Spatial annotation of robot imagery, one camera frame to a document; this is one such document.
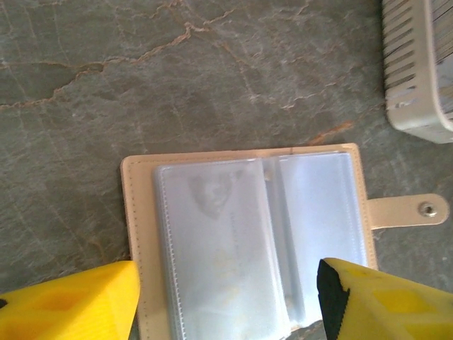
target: gray marble surface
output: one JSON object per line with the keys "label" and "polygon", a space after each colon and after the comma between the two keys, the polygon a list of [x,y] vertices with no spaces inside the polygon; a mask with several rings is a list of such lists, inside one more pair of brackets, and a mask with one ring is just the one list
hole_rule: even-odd
{"label": "gray marble surface", "polygon": [[[370,198],[453,203],[453,145],[386,121],[378,1],[1,0],[0,47],[0,292],[128,258],[131,154],[355,142]],[[453,292],[452,227],[380,268]]]}

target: yellow plastic object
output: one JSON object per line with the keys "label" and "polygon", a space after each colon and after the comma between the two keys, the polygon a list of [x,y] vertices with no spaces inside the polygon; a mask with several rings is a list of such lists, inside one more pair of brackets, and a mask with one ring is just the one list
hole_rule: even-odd
{"label": "yellow plastic object", "polygon": [[[347,261],[324,261],[338,274],[341,294],[348,294],[338,338],[332,339],[453,339],[453,294]],[[333,297],[335,284],[329,289]]]}
{"label": "yellow plastic object", "polygon": [[133,261],[15,290],[0,295],[0,339],[127,339],[138,298]]}

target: marble floor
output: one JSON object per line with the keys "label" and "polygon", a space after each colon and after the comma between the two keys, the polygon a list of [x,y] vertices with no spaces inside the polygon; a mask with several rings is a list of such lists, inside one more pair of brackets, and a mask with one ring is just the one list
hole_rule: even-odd
{"label": "marble floor", "polygon": [[[453,144],[386,120],[377,0],[0,0],[0,48],[0,293],[128,259],[131,154],[354,142],[370,198],[453,203]],[[374,238],[453,292],[451,218]]]}

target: stone floor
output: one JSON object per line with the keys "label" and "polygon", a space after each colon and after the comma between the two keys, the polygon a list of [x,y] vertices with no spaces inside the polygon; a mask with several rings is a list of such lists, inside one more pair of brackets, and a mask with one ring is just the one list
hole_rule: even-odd
{"label": "stone floor", "polygon": [[[128,258],[131,154],[355,142],[370,198],[452,204],[453,144],[386,120],[379,6],[1,0],[0,292]],[[451,218],[374,238],[381,270],[453,292]]]}

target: white plastic basket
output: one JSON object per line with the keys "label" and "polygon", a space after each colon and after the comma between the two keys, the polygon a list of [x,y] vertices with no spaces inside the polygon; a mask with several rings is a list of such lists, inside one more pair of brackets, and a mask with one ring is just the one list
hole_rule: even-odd
{"label": "white plastic basket", "polygon": [[400,131],[453,142],[453,0],[384,0],[387,115]]}

